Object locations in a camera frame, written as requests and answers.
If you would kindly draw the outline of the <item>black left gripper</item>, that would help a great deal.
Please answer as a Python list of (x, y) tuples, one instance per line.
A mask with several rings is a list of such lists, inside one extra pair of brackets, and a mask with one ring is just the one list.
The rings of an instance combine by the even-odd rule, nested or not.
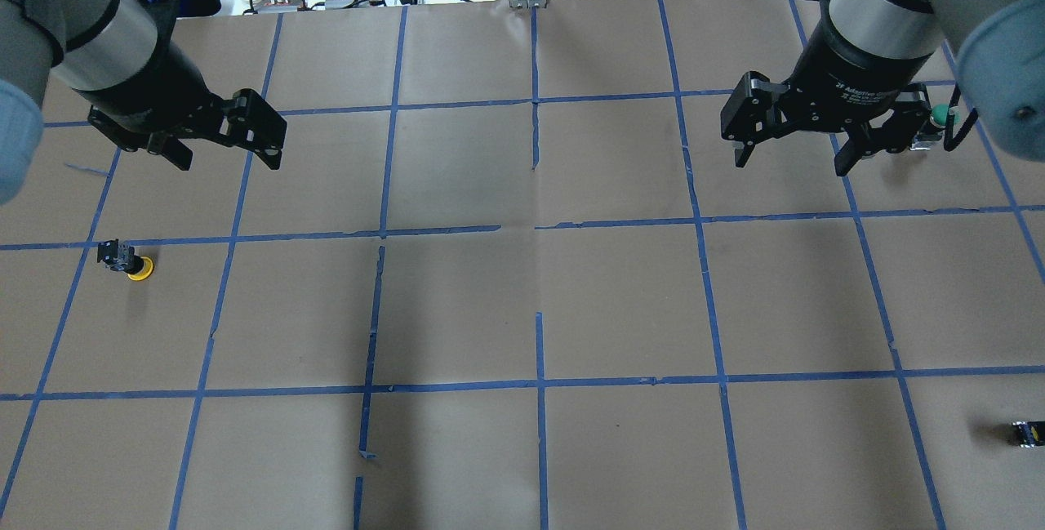
[[(250, 151), (273, 171), (282, 164), (287, 121), (253, 88), (222, 100), (196, 69), (142, 69), (115, 86), (88, 91), (88, 123), (124, 153), (146, 153), (187, 171), (183, 139)], [(225, 122), (227, 131), (220, 125)]]

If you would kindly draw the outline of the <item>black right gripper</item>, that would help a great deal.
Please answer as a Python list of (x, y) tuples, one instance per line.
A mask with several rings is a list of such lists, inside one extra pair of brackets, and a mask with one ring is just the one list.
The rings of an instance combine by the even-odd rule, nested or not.
[[(784, 83), (748, 71), (722, 107), (721, 137), (734, 144), (735, 167), (746, 166), (754, 146), (795, 131), (846, 132), (846, 143), (834, 157), (839, 177), (882, 151), (940, 143), (928, 87), (912, 80), (926, 60), (873, 55), (832, 24), (818, 24)], [(888, 120), (873, 126), (881, 114), (889, 114)]]

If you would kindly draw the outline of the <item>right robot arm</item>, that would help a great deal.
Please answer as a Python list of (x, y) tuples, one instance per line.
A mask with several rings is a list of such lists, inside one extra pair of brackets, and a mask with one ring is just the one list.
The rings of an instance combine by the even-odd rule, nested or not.
[(837, 176), (863, 158), (920, 140), (962, 143), (954, 117), (934, 118), (918, 71), (943, 43), (956, 61), (956, 95), (971, 101), (1012, 157), (1043, 160), (1043, 0), (817, 0), (820, 21), (786, 80), (744, 73), (720, 114), (743, 167), (765, 140), (796, 131), (846, 133)]

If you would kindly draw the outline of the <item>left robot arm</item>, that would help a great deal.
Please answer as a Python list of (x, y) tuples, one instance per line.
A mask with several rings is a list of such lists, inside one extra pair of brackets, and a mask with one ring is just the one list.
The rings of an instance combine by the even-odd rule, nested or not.
[(209, 90), (175, 44), (180, 0), (2, 0), (1, 192), (19, 194), (42, 139), (50, 78), (91, 108), (119, 149), (145, 149), (186, 171), (187, 140), (242, 148), (281, 166), (287, 122), (257, 91)]

